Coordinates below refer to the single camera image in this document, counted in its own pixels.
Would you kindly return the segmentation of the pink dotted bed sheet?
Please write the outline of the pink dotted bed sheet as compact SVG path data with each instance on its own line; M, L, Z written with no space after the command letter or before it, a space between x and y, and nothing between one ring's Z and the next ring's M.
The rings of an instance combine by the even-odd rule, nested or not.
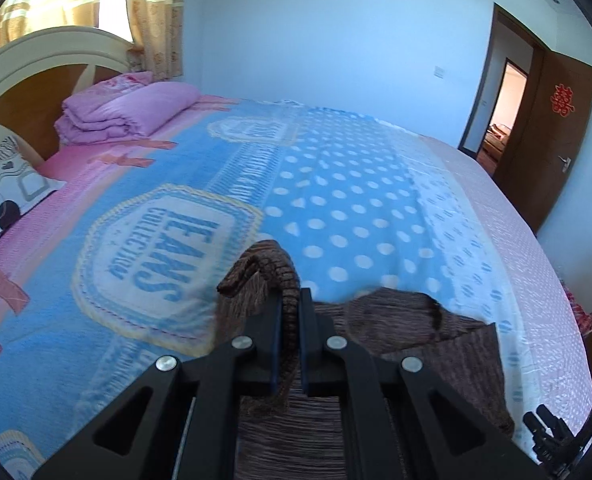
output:
M544 404L571 430L579 430L592 408L592 381L580 330L552 264L475 159L434 138L423 141L463 188L508 274L532 358L526 377L537 386L535 394L524 393L524 409Z

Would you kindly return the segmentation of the blue patterned bed blanket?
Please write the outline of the blue patterned bed blanket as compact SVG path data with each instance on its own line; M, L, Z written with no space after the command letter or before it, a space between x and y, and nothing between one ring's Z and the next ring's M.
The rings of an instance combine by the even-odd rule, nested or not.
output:
M541 394L525 325L451 153L359 114L214 99L137 144L60 150L0 237L2 465L30 478L157 356L207 353L215 287L258 240L316 300L385 286L494 324L522 416Z

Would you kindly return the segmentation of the grey patterned pillow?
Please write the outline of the grey patterned pillow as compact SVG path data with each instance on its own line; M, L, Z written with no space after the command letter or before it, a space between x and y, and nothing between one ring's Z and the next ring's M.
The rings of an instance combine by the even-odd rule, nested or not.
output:
M20 153L17 141L6 136L0 142L0 236L65 185L36 171Z

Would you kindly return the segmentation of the brown wooden door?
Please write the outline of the brown wooden door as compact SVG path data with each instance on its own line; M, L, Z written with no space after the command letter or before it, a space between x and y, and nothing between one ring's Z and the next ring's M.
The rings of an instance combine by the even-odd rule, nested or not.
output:
M576 110L568 117L552 112L556 84L573 89ZM494 182L532 232L550 214L577 158L592 112L592 66L565 54L546 51L540 70L529 74L520 111ZM558 159L570 157L565 174Z

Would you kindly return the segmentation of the folded pink quilt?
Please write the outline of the folded pink quilt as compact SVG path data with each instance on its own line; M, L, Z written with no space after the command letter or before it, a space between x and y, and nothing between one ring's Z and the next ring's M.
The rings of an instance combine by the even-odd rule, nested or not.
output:
M55 130L64 144L144 139L199 97L191 84L155 81L151 72L124 73L65 99Z

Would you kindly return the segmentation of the red paper door decoration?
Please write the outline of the red paper door decoration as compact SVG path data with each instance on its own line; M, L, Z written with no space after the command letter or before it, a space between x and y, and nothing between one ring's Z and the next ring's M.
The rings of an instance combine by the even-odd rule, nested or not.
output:
M552 112L561 117L568 117L576 110L573 103L574 92L573 89L566 84L556 84L550 102Z

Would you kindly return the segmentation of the cream wooden headboard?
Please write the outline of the cream wooden headboard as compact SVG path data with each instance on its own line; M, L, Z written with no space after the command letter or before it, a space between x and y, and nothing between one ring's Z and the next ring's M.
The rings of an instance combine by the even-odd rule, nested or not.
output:
M59 150L61 103L96 82L139 68L142 49L111 32L64 26L32 32L0 49L0 142L14 136L40 165Z

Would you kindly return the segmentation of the yellow patterned curtain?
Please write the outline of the yellow patterned curtain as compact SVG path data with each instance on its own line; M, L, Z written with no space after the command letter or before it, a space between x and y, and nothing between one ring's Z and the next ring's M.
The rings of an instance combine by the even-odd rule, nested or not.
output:
M183 74L183 0L4 0L0 48L39 30L81 26L110 32L136 47L156 80Z

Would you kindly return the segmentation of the white wall switch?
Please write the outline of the white wall switch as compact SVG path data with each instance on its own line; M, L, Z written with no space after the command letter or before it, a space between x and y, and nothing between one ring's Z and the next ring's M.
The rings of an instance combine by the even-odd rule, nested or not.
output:
M433 70L433 76L435 76L439 79L445 78L445 73L446 73L445 69L440 66L436 66L435 69Z

